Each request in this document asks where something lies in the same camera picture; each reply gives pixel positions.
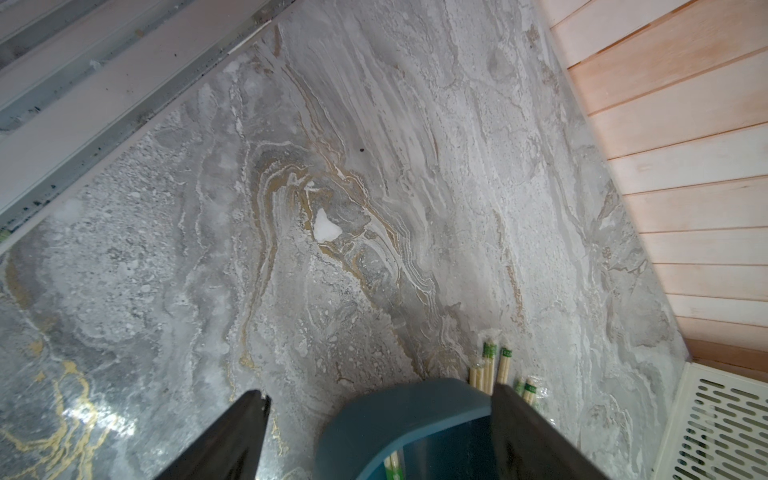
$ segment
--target marble floor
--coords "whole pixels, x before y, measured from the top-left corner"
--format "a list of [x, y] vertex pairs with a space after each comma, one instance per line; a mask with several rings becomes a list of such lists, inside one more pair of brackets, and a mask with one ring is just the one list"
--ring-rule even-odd
[[616, 479], [687, 356], [530, 0], [306, 0], [0, 258], [0, 476], [151, 478], [248, 389], [258, 478], [482, 341]]

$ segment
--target wooden plank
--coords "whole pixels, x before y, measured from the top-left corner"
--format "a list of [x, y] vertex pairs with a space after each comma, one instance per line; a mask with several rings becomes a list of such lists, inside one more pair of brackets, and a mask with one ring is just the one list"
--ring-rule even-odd
[[612, 45], [686, 0], [592, 0], [552, 29], [566, 67]]
[[768, 266], [655, 263], [665, 293], [768, 301]]
[[680, 333], [687, 339], [740, 346], [768, 352], [768, 327], [677, 317]]
[[639, 233], [768, 226], [768, 177], [624, 196]]
[[642, 233], [654, 263], [768, 265], [768, 227]]
[[768, 372], [760, 372], [758, 370], [745, 369], [742, 366], [728, 365], [727, 363], [715, 362], [714, 360], [697, 359], [696, 363], [709, 366], [713, 369], [723, 370], [724, 372], [735, 373], [736, 375], [745, 376], [748, 379], [757, 380], [758, 382], [768, 383]]
[[607, 157], [768, 121], [768, 51], [590, 116]]
[[547, 25], [550, 27], [560, 23], [563, 18], [576, 12], [582, 5], [589, 0], [541, 0], [539, 5], [544, 13]]
[[0, 41], [32, 25], [69, 0], [21, 0], [0, 12]]
[[698, 0], [575, 65], [588, 114], [768, 47], [768, 2]]
[[174, 82], [186, 87], [192, 80], [184, 77], [188, 69], [229, 45], [233, 34], [252, 28], [250, 16], [266, 2], [191, 2], [0, 141], [0, 215], [13, 218], [13, 208], [31, 204], [30, 197], [54, 174], [66, 178], [64, 166], [69, 178], [81, 175], [82, 159], [93, 158], [97, 142], [113, 148], [118, 133], [108, 132], [123, 135], [132, 129], [126, 125], [143, 123], [134, 119], [140, 110], [143, 117], [154, 111], [148, 108], [159, 108], [167, 100], [159, 92], [180, 88]]
[[768, 124], [615, 158], [608, 165], [623, 194], [768, 175]]
[[688, 295], [667, 298], [676, 316], [768, 327], [768, 302]]
[[721, 345], [703, 340], [686, 339], [688, 351], [694, 361], [699, 359], [713, 360], [729, 365], [741, 366], [745, 369], [768, 372], [768, 353], [759, 350], [743, 349], [738, 346]]
[[12, 113], [3, 111], [1, 124], [12, 124], [9, 117], [61, 97], [61, 91], [93, 68], [89, 62], [129, 45], [138, 38], [137, 29], [144, 31], [173, 7], [174, 0], [110, 0], [11, 63], [0, 74], [0, 109], [25, 95], [27, 101]]

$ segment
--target gray marble tile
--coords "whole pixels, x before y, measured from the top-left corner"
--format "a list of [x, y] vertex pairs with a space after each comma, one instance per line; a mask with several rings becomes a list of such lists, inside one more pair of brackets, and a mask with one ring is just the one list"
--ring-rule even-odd
[[493, 336], [650, 478], [687, 352], [543, 31], [529, 0], [281, 18], [2, 257], [4, 475], [150, 478], [258, 388], [259, 478], [309, 478], [345, 401]]

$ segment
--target wooden wall panel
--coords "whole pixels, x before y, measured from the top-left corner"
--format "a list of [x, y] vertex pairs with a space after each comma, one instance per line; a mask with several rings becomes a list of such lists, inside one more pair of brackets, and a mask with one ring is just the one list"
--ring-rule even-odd
[[539, 2], [690, 351], [768, 378], [768, 0]]
[[739, 346], [744, 349], [768, 352], [768, 327], [742, 323], [716, 322], [677, 317], [680, 332], [687, 339]]
[[768, 301], [768, 266], [656, 263], [665, 293]]
[[768, 227], [642, 233], [654, 263], [768, 265]]
[[625, 195], [640, 233], [768, 226], [768, 177]]
[[688, 351], [697, 359], [709, 359], [729, 365], [742, 366], [768, 372], [768, 353], [759, 350], [743, 349], [738, 346], [686, 339]]
[[698, 0], [569, 73], [588, 114], [768, 47], [768, 3]]
[[768, 327], [768, 302], [687, 295], [667, 298], [676, 316]]
[[571, 13], [576, 12], [589, 0], [541, 0], [541, 9], [547, 25], [554, 27]]
[[592, 0], [552, 29], [566, 67], [616, 43], [686, 0]]
[[50, 14], [67, 0], [24, 0], [3, 2], [6, 9], [0, 12], [0, 41], [7, 41], [24, 27]]
[[768, 51], [591, 116], [609, 159], [768, 121]]
[[728, 365], [727, 363], [714, 362], [707, 359], [696, 359], [696, 363], [712, 367], [713, 369], [723, 370], [725, 372], [731, 372], [735, 373], [736, 375], [745, 376], [748, 379], [754, 379], [758, 382], [768, 383], [768, 372], [745, 369], [742, 366]]
[[608, 165], [623, 194], [768, 175], [768, 124], [619, 157]]

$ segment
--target ventilation slot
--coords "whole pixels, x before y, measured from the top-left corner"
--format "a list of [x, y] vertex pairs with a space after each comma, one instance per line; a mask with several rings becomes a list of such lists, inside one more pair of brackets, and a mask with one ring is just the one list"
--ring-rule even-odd
[[656, 480], [768, 478], [768, 384], [687, 364]]

